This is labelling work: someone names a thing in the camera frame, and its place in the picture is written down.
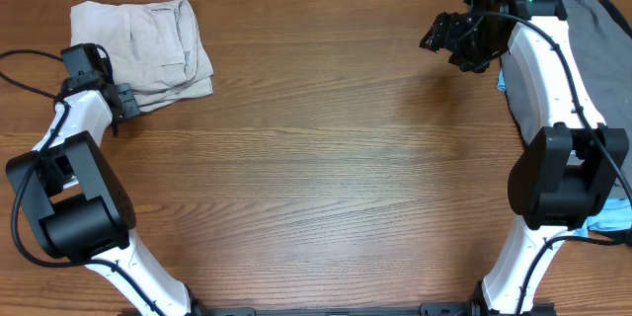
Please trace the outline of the beige shorts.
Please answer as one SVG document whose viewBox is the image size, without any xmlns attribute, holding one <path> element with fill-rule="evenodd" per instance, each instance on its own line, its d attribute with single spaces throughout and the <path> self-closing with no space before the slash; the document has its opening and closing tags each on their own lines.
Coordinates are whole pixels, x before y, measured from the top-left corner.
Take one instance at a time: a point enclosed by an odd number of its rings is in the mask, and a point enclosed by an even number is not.
<svg viewBox="0 0 632 316">
<path fill-rule="evenodd" d="M 104 47 L 115 82 L 131 87 L 143 113 L 213 93 L 213 67 L 189 0 L 86 1 L 71 8 L 70 23 L 71 43 Z"/>
</svg>

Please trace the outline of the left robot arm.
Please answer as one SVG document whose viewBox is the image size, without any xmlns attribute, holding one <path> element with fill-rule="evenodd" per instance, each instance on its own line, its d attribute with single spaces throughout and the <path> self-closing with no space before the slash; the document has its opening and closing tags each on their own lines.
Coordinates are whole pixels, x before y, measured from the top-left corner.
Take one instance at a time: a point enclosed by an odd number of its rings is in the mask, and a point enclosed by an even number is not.
<svg viewBox="0 0 632 316">
<path fill-rule="evenodd" d="M 18 252 L 48 269 L 85 267 L 106 278 L 141 315 L 202 315 L 203 304 L 142 243 L 132 202 L 100 149 L 107 129 L 139 116 L 106 50 L 80 43 L 57 57 L 68 73 L 53 96 L 43 139 L 14 157 L 11 234 Z"/>
</svg>

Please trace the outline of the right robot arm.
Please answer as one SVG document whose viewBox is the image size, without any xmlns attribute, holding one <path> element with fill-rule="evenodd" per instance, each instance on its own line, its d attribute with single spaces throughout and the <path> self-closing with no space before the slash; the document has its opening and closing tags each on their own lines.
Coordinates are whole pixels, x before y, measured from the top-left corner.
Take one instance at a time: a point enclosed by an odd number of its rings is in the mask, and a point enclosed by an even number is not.
<svg viewBox="0 0 632 316">
<path fill-rule="evenodd" d="M 467 302 L 426 303 L 424 315 L 551 315 L 533 297 L 567 241 L 578 241 L 615 183 L 629 139 L 593 104 L 570 45 L 562 0 L 463 0 L 463 14 L 440 13 L 422 48 L 446 49 L 464 72 L 511 59 L 526 88 L 536 132 L 508 180 L 513 225 L 491 271 Z"/>
</svg>

